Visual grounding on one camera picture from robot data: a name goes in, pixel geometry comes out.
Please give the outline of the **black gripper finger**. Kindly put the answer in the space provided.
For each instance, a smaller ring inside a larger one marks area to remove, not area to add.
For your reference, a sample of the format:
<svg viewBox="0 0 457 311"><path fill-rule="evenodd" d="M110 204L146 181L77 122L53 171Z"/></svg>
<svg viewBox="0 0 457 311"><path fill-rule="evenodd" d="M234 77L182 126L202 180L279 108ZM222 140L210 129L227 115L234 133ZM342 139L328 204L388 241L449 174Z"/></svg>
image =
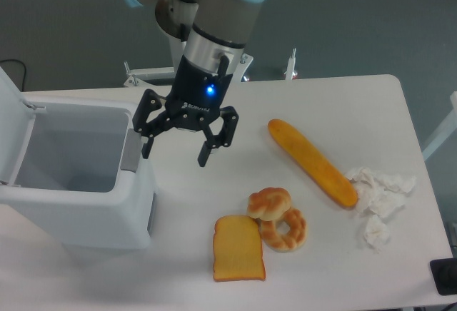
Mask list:
<svg viewBox="0 0 457 311"><path fill-rule="evenodd" d="M206 165L212 150L220 148L221 146L229 147L231 145L236 131L238 123L236 109L233 106L227 106L221 108L219 111L219 118L222 119L223 123L220 131L216 135L214 135L211 130L209 117L200 116L198 118L200 130L206 137L197 159L201 167Z"/></svg>
<svg viewBox="0 0 457 311"><path fill-rule="evenodd" d="M141 97L133 117L134 130L147 138L147 142L143 144L141 154L144 159L149 158L154 139L161 133L168 131L175 126L176 114L165 109L153 120L148 121L149 116L154 111L162 107L159 95L152 89L146 89Z"/></svg>

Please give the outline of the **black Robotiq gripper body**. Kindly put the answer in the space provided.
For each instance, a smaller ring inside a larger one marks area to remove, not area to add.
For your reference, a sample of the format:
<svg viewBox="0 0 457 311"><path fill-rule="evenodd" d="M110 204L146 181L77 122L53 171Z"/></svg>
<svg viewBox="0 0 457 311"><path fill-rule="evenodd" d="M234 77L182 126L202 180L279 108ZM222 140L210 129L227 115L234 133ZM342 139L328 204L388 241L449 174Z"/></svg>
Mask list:
<svg viewBox="0 0 457 311"><path fill-rule="evenodd" d="M171 91L166 97L167 118L174 128L199 131L200 120L215 121L228 90L232 75L228 74L229 58L216 61L216 72L207 73L181 58Z"/></svg>

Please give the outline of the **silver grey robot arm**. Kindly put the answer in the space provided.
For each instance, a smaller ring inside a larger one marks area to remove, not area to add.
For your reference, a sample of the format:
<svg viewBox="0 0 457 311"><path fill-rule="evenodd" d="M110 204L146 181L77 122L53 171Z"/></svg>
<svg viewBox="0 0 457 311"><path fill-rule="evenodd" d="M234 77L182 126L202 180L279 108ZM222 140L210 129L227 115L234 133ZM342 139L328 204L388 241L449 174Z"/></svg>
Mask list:
<svg viewBox="0 0 457 311"><path fill-rule="evenodd" d="M165 99L148 89L133 118L147 139L148 158L155 138L171 128L201 131L205 142L198 162L213 149L231 145L238 114L223 100L265 0L126 0L153 5L159 26L184 44L171 91Z"/></svg>

